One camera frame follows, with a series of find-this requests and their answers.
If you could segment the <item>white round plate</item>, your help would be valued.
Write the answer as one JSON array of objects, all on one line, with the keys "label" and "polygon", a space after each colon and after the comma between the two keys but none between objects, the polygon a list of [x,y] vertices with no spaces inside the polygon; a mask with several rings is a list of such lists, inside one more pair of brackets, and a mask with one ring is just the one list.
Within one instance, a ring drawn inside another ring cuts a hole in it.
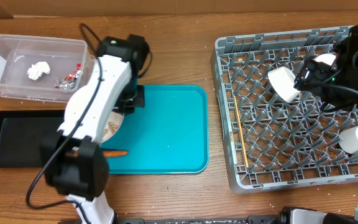
[{"label": "white round plate", "polygon": [[73,138],[81,140],[89,136],[92,141],[102,143],[117,133],[124,116],[112,111],[112,98],[109,93],[98,93],[89,110],[84,112],[93,93],[94,88],[85,85],[69,99],[65,108],[63,123],[58,127],[59,131],[63,131],[64,136],[69,135],[83,114],[85,114],[85,117],[80,122]]}]

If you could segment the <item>pink bowl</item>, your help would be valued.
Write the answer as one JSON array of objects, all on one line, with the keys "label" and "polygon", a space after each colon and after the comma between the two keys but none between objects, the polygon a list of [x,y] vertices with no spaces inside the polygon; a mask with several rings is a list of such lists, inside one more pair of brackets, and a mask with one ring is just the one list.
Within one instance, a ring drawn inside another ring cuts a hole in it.
[{"label": "pink bowl", "polygon": [[321,54],[314,58],[314,61],[316,62],[322,62],[329,66],[332,66],[335,62],[337,56],[335,54]]}]

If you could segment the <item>white bowl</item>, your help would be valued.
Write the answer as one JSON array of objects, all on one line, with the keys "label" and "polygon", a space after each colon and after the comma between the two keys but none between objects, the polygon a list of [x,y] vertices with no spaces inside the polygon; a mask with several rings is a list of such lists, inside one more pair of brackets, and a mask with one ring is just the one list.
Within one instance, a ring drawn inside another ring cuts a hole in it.
[{"label": "white bowl", "polygon": [[287,67],[279,67],[268,72],[268,79],[275,92],[287,103],[292,102],[299,94],[295,85],[295,75]]}]

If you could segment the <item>red snack wrapper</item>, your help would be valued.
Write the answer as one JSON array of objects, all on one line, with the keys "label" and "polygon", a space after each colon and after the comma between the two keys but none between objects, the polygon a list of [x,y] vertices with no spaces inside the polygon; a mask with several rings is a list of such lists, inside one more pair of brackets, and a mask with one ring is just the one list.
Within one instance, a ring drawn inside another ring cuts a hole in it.
[{"label": "red snack wrapper", "polygon": [[81,64],[76,64],[76,70],[71,72],[63,80],[57,80],[55,82],[55,88],[61,90],[70,90],[73,89],[76,85],[76,81],[81,74]]}]

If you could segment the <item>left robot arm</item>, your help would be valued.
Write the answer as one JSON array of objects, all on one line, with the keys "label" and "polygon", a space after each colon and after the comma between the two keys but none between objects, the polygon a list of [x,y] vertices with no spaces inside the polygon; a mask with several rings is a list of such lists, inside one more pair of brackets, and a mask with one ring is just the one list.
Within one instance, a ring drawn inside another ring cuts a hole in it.
[{"label": "left robot arm", "polygon": [[104,193],[109,177],[101,149],[104,128],[113,111],[133,113],[145,105],[137,79],[151,53],[144,37],[131,34],[106,37],[96,56],[88,83],[72,95],[63,123],[40,147],[40,175],[75,207],[82,223],[115,223]]}]

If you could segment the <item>white tissue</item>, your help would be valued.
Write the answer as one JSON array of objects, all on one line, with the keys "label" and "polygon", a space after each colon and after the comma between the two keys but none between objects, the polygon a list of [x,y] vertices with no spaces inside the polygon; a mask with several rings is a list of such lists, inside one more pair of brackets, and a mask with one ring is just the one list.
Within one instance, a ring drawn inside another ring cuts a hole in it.
[{"label": "white tissue", "polygon": [[48,75],[50,71],[51,69],[47,62],[37,62],[36,64],[31,65],[31,67],[27,70],[27,74],[31,80],[37,80],[43,74]]}]

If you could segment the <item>wooden chopstick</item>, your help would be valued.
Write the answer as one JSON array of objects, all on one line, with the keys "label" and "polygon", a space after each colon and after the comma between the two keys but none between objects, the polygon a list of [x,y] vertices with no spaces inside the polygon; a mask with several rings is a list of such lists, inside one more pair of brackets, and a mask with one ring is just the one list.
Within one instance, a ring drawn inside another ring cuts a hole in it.
[{"label": "wooden chopstick", "polygon": [[242,145],[242,153],[243,153],[243,157],[244,157],[244,163],[246,168],[248,169],[249,167],[249,163],[248,163],[248,159],[247,159],[247,152],[246,152],[246,148],[245,148],[245,142],[244,142],[244,136],[243,136],[243,132],[242,132],[242,125],[241,125],[241,119],[240,119],[240,114],[239,114],[239,108],[237,105],[237,100],[236,100],[236,96],[233,95],[234,98],[234,107],[235,107],[235,113],[236,113],[236,120],[237,120],[237,124],[239,127],[239,134],[240,134],[240,141],[241,141],[241,145]]}]

